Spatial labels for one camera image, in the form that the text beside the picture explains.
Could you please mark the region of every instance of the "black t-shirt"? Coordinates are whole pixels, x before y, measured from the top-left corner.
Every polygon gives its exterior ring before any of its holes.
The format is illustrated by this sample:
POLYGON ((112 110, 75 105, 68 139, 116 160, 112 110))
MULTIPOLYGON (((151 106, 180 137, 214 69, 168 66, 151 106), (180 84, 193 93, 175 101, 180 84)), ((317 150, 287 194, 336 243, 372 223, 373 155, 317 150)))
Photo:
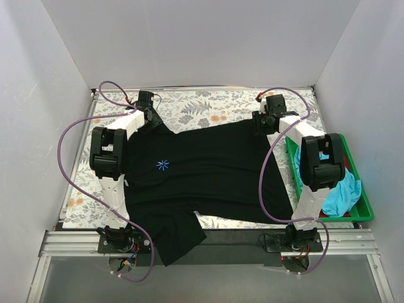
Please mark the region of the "black t-shirt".
MULTIPOLYGON (((258 200, 259 172, 270 148, 244 120, 174 134, 161 124, 141 129, 128 143, 125 179, 130 219, 155 241, 164 265, 205 239, 194 211, 234 220, 273 223, 258 200)), ((263 180, 263 199, 276 218, 289 219, 292 207, 273 155, 263 180)))

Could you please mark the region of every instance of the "blue starburst print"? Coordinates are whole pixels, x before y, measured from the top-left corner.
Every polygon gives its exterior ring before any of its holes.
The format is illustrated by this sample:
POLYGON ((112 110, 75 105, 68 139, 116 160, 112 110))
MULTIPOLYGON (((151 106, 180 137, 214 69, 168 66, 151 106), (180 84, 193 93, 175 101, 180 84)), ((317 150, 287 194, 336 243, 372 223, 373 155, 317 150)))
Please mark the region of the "blue starburst print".
POLYGON ((158 170, 165 170, 169 167, 169 163, 167 162, 167 160, 162 160, 161 162, 157 161, 157 163, 158 164, 156 166, 158 167, 158 170))

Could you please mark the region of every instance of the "floral pattern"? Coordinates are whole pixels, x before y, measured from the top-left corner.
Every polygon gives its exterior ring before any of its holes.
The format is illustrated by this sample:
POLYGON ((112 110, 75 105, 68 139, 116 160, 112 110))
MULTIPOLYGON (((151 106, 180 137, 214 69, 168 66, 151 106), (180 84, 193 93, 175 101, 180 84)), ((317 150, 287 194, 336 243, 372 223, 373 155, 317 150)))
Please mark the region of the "floral pattern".
MULTIPOLYGON (((158 106, 158 114, 163 119, 167 127, 175 132, 189 131, 191 129, 207 128, 225 123, 237 122, 243 119, 250 119, 251 112, 259 109, 259 104, 255 101, 259 91, 162 91, 161 104, 158 106)), ((287 102, 288 110, 294 110, 301 116, 306 113, 303 102, 288 91, 274 91, 282 93, 287 102)), ((307 100, 311 108, 311 116, 307 122, 319 129, 324 130, 319 114, 319 109, 311 90, 299 90, 299 93, 307 100)), ((123 103, 122 95, 119 92, 108 92, 105 94, 115 102, 123 103)), ((137 99, 137 93, 128 93, 129 98, 137 99)), ((118 114, 122 108, 106 102, 102 97, 95 101, 93 115, 102 116, 108 114, 118 114)), ((94 119, 90 123, 86 135, 86 141, 81 153, 80 162, 75 183, 98 198, 102 198, 102 191, 98 179, 90 169, 88 159, 90 156, 91 131, 95 126, 106 126, 116 118, 94 119)), ((275 140, 277 134, 268 136, 270 143, 275 140)), ((297 205, 297 197, 292 180, 292 173, 286 154, 286 142, 282 138, 274 148, 276 162, 278 163, 282 179, 285 183, 292 208, 297 205)), ((105 225, 106 209, 77 190, 72 190, 69 203, 67 205, 64 228, 94 229, 105 225)), ((268 225, 253 222, 242 222, 224 218, 203 216, 197 214, 199 222, 206 229, 253 229, 253 228, 277 228, 281 225, 268 225)), ((335 223, 332 227, 342 228, 335 223)))

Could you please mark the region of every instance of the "green plastic bin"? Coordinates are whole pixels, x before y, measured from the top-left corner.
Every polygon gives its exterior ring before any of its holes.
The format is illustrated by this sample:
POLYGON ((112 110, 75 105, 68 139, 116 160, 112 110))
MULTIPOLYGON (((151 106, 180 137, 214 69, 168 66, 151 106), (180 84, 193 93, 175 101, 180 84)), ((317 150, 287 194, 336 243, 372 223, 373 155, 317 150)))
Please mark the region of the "green plastic bin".
MULTIPOLYGON (((340 134, 340 136, 343 144, 343 153, 347 158, 349 164, 349 171, 355 176, 355 180, 360 180, 354 160, 352 159, 351 153, 349 152, 347 141, 345 140, 345 137, 343 135, 340 134)), ((297 176, 297 169, 294 162, 294 157, 298 146, 288 137, 286 137, 286 145, 287 145, 289 163, 290 167, 292 168, 292 173, 294 177, 297 199, 300 199, 302 189, 300 188, 299 178, 297 176)), ((369 203, 369 200, 367 199, 363 185, 362 185, 362 195, 360 196, 359 201, 352 207, 349 214, 351 215, 351 217, 320 218, 320 219, 324 222, 358 222, 358 221, 373 220, 374 217, 373 211, 369 203)))

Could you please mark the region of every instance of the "white wall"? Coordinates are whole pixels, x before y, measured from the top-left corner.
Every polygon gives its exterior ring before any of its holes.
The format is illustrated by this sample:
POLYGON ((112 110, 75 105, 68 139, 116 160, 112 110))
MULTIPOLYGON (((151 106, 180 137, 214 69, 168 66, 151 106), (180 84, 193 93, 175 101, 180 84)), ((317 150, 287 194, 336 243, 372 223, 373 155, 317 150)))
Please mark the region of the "white wall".
POLYGON ((375 213, 369 226, 404 302, 404 2, 361 0, 318 80, 327 131, 347 137, 375 213))
MULTIPOLYGON (((0 294, 24 302, 66 191, 56 145, 90 91, 40 0, 0 1, 0 294)), ((80 128, 66 140, 71 170, 80 128)))
POLYGON ((90 88, 317 82, 359 0, 42 0, 90 88))

